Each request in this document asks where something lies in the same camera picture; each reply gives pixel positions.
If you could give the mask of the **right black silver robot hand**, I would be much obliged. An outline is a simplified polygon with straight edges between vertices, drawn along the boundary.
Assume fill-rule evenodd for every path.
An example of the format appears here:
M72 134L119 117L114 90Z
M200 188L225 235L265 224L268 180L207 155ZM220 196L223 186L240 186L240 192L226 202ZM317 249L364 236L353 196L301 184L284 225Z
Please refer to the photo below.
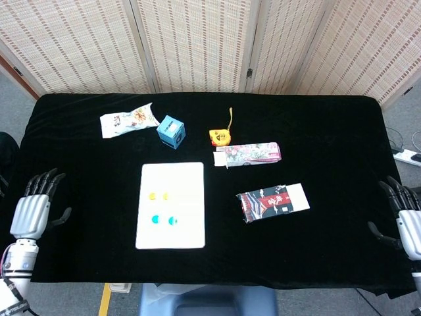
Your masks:
M386 194L400 238L385 236L369 221L371 233L386 245L404 250L411 261L420 261L420 196L391 176L387 176L387 182L379 181L379 185Z

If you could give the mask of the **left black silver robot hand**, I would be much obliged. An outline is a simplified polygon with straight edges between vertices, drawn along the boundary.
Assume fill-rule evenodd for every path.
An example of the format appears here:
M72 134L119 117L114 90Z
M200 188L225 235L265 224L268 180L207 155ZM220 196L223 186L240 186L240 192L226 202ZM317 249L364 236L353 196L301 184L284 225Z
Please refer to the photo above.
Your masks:
M59 219L49 220L53 197L65 173L51 169L32 177L25 188L24 196L18 200L12 218L10 234L18 239L39 240L46 230L64 224L72 209L66 208Z

